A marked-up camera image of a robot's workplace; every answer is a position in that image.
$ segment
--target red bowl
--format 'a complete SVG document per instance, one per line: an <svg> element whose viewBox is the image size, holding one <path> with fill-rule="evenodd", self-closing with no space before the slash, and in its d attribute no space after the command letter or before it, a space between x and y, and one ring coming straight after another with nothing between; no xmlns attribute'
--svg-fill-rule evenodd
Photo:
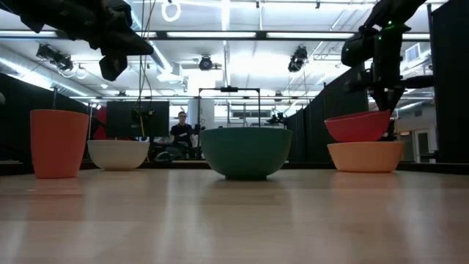
<svg viewBox="0 0 469 264"><path fill-rule="evenodd" d="M338 142L375 142L389 126L391 110L366 111L325 121L329 134Z"/></svg>

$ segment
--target white bowl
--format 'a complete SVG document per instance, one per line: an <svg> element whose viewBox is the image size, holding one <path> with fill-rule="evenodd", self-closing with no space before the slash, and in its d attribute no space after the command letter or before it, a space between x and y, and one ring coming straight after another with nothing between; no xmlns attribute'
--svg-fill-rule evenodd
<svg viewBox="0 0 469 264"><path fill-rule="evenodd" d="M131 170L144 163L149 143L125 140L90 140L88 151L96 166L105 170Z"/></svg>

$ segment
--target circular ring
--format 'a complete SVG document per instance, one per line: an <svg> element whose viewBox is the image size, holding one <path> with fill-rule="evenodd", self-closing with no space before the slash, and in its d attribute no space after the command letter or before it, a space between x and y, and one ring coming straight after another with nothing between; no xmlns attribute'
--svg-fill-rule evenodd
<svg viewBox="0 0 469 264"><path fill-rule="evenodd" d="M166 8L169 7L170 5L175 5L176 6L176 14L170 18L168 14L166 14ZM163 6L161 7L161 15L163 16L165 21L168 22L173 22L176 21L180 16L181 16L181 5L179 3L168 3L167 1L164 1Z"/></svg>

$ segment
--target door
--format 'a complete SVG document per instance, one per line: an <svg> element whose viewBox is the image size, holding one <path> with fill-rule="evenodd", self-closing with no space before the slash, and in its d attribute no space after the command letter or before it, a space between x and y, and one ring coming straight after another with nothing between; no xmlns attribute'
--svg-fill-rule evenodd
<svg viewBox="0 0 469 264"><path fill-rule="evenodd" d="M417 162L430 163L429 158L421 158L421 155L428 154L430 152L429 130L423 129L416 131L415 135Z"/></svg>

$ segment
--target black partition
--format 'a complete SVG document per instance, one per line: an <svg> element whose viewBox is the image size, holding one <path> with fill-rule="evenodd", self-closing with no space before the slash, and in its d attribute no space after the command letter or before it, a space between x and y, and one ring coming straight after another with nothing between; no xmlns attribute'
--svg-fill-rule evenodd
<svg viewBox="0 0 469 264"><path fill-rule="evenodd" d="M290 161L332 162L328 144L335 141L330 136L324 121L345 114L368 111L366 91L347 93L344 90L345 83L356 80L362 70L363 65L348 70L327 84L305 109L288 118L287 128L294 132ZM303 124L298 121L300 117L303 117Z"/></svg>
<svg viewBox="0 0 469 264"><path fill-rule="evenodd" d="M441 163L469 163L468 29L468 0L448 1L432 13L437 162Z"/></svg>
<svg viewBox="0 0 469 264"><path fill-rule="evenodd" d="M29 113L35 109L52 109L53 92L0 73L0 160L31 162ZM86 114L87 107L64 95L56 97L56 109Z"/></svg>

